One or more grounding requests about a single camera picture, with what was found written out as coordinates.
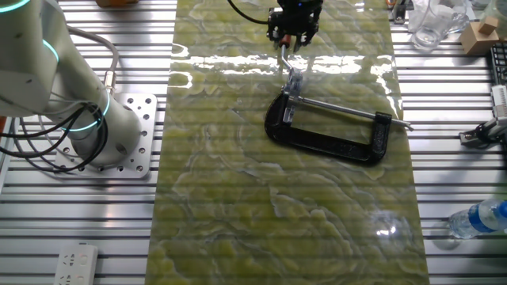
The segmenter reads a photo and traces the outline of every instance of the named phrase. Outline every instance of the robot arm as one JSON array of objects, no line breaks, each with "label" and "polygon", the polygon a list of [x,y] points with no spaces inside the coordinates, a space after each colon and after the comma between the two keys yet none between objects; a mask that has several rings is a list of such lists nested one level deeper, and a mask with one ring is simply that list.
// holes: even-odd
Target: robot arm
[{"label": "robot arm", "polygon": [[[90,164],[107,167],[128,156],[139,141],[139,118],[109,95],[79,54],[58,3],[7,2],[0,3],[0,114],[45,115],[57,124],[81,108],[80,104],[65,106],[90,102],[101,110],[101,120],[109,125],[107,144]],[[87,110],[68,135],[83,160],[97,145],[99,125],[93,109]]]},{"label": "robot arm", "polygon": [[295,36],[294,52],[306,47],[318,32],[324,0],[278,0],[280,8],[269,9],[268,38],[275,47],[286,35]]}]

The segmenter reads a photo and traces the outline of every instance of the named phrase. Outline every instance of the black cable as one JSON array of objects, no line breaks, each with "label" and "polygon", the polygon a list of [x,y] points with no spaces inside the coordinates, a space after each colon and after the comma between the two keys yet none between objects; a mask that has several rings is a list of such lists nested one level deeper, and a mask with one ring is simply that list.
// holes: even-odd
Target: black cable
[{"label": "black cable", "polygon": [[234,11],[236,11],[236,13],[238,13],[239,15],[241,15],[241,17],[244,17],[245,19],[247,19],[248,21],[251,21],[255,24],[259,24],[259,25],[269,25],[269,22],[268,21],[261,21],[261,20],[257,20],[257,19],[253,19],[252,17],[246,15],[245,13],[243,13],[233,2],[232,0],[227,0],[229,2],[229,5],[231,5],[232,9],[234,9]]},{"label": "black cable", "polygon": [[69,132],[71,131],[72,126],[74,125],[76,120],[79,118],[79,116],[84,112],[85,109],[86,109],[86,106],[82,107],[78,111],[76,111],[74,113],[76,115],[69,117],[72,119],[72,121],[69,123],[69,126],[67,127],[67,129],[65,130],[63,135],[60,137],[60,139],[53,146],[49,147],[48,149],[43,150],[38,153],[35,153],[35,154],[24,154],[22,152],[13,152],[13,151],[7,150],[3,147],[0,147],[0,152],[3,152],[4,154],[8,154],[8,155],[15,157],[15,158],[40,158],[41,156],[43,156],[45,154],[49,154],[55,148],[57,148],[63,142],[63,140],[69,135]]},{"label": "black cable", "polygon": [[[254,19],[248,15],[246,15],[245,13],[243,13],[233,2],[232,0],[227,0],[229,2],[229,5],[231,5],[232,9],[234,9],[234,11],[236,11],[236,13],[238,13],[240,16],[244,17],[245,19],[247,19],[248,21],[251,21],[255,24],[259,24],[259,25],[269,25],[269,21],[261,21],[261,20],[257,20],[257,19]],[[297,13],[295,15],[291,15],[289,17],[286,17],[284,19],[280,19],[278,21],[273,21],[273,24],[279,24],[279,23],[283,23],[285,21],[290,21],[290,20],[294,20],[295,18],[298,18],[298,17],[302,17],[304,16],[305,14],[311,14],[314,12],[314,10],[316,10],[318,7],[322,6],[321,3],[315,5],[314,7],[311,7],[310,9],[307,9],[307,10],[304,10],[302,11],[301,13]]]},{"label": "black cable", "polygon": [[29,135],[15,135],[15,134],[6,134],[6,133],[0,133],[0,138],[11,138],[11,139],[30,139],[30,138],[36,138],[40,137],[41,135],[49,134],[52,131],[56,131],[59,128],[63,127],[65,124],[67,124],[71,120],[76,120],[86,109],[86,106],[78,109],[76,112],[74,112],[72,115],[70,115],[68,118],[62,121],[62,123],[59,123],[55,125],[54,127],[48,128],[47,130],[40,131],[38,133],[33,133]]},{"label": "black cable", "polygon": [[[23,129],[23,133],[24,133],[24,134],[28,134],[28,131],[26,130],[26,126],[25,126],[25,122],[24,122],[23,118],[19,118],[19,124],[21,125],[21,129]],[[36,153],[36,154],[38,154],[38,153],[39,153],[39,151],[37,150],[37,148],[35,148],[35,146],[33,145],[33,142],[32,142],[32,140],[31,140],[31,139],[26,139],[26,142],[30,145],[30,147],[32,147],[32,150],[33,150],[33,152],[34,152],[34,153]],[[48,163],[49,165],[51,165],[51,166],[53,166],[53,167],[55,167],[55,168],[59,168],[59,166],[57,166],[56,164],[54,164],[54,163],[52,163],[51,161],[49,161],[48,159],[46,159],[44,156],[41,156],[40,158],[41,158],[44,162]]]},{"label": "black cable", "polygon": [[[81,169],[82,167],[85,167],[86,165],[88,165],[89,163],[91,163],[92,160],[94,160],[104,149],[106,143],[107,143],[107,140],[108,140],[108,136],[109,136],[109,129],[108,129],[108,126],[107,126],[107,123],[105,122],[105,118],[103,117],[102,113],[100,112],[100,110],[98,111],[98,118],[95,118],[96,120],[102,120],[103,122],[101,122],[101,124],[99,124],[99,126],[97,127],[97,131],[98,131],[98,135],[97,135],[97,144],[95,146],[95,148],[93,149],[92,151],[92,154],[87,158],[85,159],[83,162],[79,163],[78,165],[74,166],[74,167],[71,167],[71,168],[63,168],[59,165],[55,165],[54,163],[50,162],[49,160],[47,160],[46,158],[44,158],[43,156],[41,156],[41,158],[47,162],[49,165],[53,166],[54,168],[56,169],[50,169],[50,168],[44,168],[44,167],[41,167],[39,165],[37,165],[36,163],[34,163],[33,161],[31,161],[29,158],[26,158],[25,160],[33,167],[35,167],[36,169],[40,170],[40,171],[44,171],[44,172],[51,172],[51,173],[68,173],[72,170],[76,170],[76,169]],[[29,142],[29,145],[37,152],[35,146],[33,144],[31,144],[31,141],[29,139],[27,139],[27,141]],[[17,141],[17,139],[14,139],[14,143],[16,144],[16,147],[22,151],[22,148],[21,148],[21,145],[19,144],[19,142]]]}]

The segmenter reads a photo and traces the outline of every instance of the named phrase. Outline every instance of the glass cup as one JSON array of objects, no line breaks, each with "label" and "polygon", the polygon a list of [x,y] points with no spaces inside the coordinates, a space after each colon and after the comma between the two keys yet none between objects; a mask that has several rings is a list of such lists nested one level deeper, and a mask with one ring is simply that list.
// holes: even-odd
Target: glass cup
[{"label": "glass cup", "polygon": [[465,17],[466,0],[430,0],[419,29],[412,35],[416,48],[431,51]]},{"label": "glass cup", "polygon": [[467,15],[463,15],[456,23],[449,29],[448,33],[462,32],[470,23],[470,18]]}]

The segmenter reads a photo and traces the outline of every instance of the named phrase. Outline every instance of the black c-clamp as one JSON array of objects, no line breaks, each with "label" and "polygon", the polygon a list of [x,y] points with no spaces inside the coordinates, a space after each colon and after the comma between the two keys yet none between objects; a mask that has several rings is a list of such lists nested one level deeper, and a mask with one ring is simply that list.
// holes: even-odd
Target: black c-clamp
[{"label": "black c-clamp", "polygon": [[[282,61],[289,69],[287,84],[282,92],[271,103],[265,117],[265,131],[270,139],[277,143],[298,147],[304,150],[314,151],[324,155],[343,158],[353,162],[373,165],[379,162],[386,153],[387,139],[391,123],[401,124],[412,130],[410,123],[401,120],[393,120],[392,116],[386,113],[377,112],[375,115],[325,102],[315,101],[299,96],[303,76],[300,71],[295,70],[284,58],[286,51],[282,46]],[[323,108],[348,112],[359,116],[371,117],[372,140],[370,144],[349,141],[335,138],[328,135],[321,135],[311,131],[291,127],[295,107],[298,103],[316,105]]]}]

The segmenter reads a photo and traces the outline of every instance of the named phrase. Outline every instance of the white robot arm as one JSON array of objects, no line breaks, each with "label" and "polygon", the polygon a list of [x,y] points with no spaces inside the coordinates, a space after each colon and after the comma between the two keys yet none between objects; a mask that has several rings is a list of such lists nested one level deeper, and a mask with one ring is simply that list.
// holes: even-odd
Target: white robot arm
[{"label": "white robot arm", "polygon": [[[0,42],[0,115],[42,114],[57,124],[81,107],[68,108],[71,102],[93,102],[109,135],[91,165],[114,165],[136,148],[137,115],[113,99],[79,54],[55,0],[1,1]],[[96,145],[99,125],[93,112],[85,111],[71,128],[68,137],[83,159]]]}]

